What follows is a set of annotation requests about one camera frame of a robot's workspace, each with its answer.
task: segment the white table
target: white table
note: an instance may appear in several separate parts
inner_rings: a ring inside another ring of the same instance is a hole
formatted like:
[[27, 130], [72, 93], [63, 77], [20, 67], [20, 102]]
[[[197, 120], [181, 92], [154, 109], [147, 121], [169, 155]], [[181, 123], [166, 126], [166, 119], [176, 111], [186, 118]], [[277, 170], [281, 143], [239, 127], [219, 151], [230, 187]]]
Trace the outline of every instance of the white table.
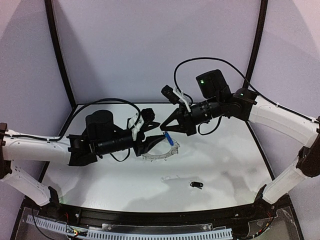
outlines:
[[[162, 123], [177, 107], [172, 104], [138, 104], [153, 108], [155, 121]], [[107, 109], [114, 123], [125, 128], [136, 110], [126, 104], [98, 104], [87, 107], [73, 120], [68, 134], [81, 134], [85, 117]], [[217, 119], [201, 126], [207, 132]], [[147, 136], [161, 134], [159, 128]], [[50, 163], [43, 183], [58, 191], [60, 202], [77, 207], [124, 212], [188, 212], [250, 204], [257, 191], [271, 181], [262, 155], [245, 122], [224, 117], [213, 134], [187, 137], [170, 133], [180, 144], [179, 154], [165, 160], [143, 160], [134, 151], [124, 162], [110, 155], [85, 167]], [[164, 153], [161, 143], [150, 153]], [[123, 159], [127, 151], [116, 152]], [[191, 181], [203, 183], [193, 188]]]

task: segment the blue object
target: blue object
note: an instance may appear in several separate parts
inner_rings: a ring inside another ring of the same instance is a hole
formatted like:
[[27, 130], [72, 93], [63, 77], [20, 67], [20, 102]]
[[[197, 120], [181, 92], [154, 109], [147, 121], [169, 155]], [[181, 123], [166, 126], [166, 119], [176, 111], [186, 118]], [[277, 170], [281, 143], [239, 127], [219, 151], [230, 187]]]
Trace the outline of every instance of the blue object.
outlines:
[[165, 138], [168, 140], [168, 142], [169, 142], [169, 144], [170, 144], [171, 146], [175, 145], [175, 144], [174, 144], [174, 141], [172, 140], [172, 138], [170, 137], [170, 135], [169, 135], [169, 133], [168, 133], [167, 131], [164, 132], [164, 136], [165, 136]]

